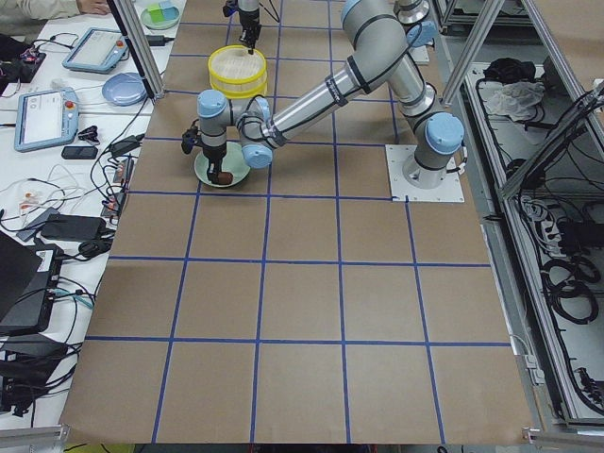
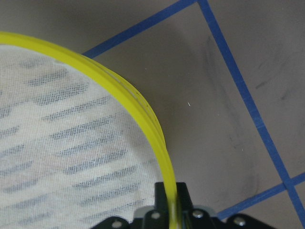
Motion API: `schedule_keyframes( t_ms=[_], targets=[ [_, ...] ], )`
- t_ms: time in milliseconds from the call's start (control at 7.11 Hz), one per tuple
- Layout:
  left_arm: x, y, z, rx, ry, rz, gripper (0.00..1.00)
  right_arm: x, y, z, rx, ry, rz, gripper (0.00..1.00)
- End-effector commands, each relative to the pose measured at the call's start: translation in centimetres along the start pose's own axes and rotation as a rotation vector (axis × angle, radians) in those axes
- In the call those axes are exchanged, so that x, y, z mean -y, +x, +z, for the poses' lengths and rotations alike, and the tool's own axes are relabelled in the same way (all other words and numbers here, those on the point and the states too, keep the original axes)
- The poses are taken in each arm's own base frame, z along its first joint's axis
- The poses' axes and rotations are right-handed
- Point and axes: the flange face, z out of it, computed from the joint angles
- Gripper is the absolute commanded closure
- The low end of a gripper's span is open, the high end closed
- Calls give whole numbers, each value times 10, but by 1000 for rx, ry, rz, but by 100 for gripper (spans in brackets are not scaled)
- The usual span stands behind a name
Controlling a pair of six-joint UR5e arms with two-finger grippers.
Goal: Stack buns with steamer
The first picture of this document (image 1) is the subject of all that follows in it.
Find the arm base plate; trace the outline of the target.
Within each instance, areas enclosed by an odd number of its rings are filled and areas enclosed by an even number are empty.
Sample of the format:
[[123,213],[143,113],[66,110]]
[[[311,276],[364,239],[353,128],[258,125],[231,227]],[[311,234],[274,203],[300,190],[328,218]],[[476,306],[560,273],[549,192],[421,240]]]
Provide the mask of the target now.
[[413,47],[410,50],[410,55],[417,65],[429,64],[428,47],[426,45]]
[[460,176],[451,158],[445,169],[428,170],[415,160],[415,145],[385,146],[391,198],[396,202],[463,203]]

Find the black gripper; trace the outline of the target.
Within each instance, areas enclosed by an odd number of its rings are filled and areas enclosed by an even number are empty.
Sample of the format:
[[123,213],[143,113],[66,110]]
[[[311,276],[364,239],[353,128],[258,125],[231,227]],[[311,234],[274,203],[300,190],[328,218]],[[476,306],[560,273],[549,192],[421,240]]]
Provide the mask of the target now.
[[239,41],[247,45],[249,55],[254,55],[255,44],[260,36],[260,11],[258,9],[247,11],[239,10],[239,19],[242,26],[242,34]]
[[227,145],[202,145],[202,153],[208,160],[207,177],[211,183],[218,183],[222,172],[222,162],[227,154]]

